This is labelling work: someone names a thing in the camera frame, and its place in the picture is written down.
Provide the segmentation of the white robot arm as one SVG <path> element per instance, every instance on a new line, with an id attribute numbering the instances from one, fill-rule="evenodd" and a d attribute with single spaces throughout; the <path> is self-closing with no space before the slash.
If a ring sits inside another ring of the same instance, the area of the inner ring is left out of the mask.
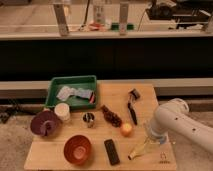
<path id="1" fill-rule="evenodd" d="M 146 123 L 148 136 L 153 140 L 160 140 L 172 130 L 213 154 L 213 128 L 191 119 L 187 116 L 188 113 L 188 104 L 180 98 L 159 105 Z"/>

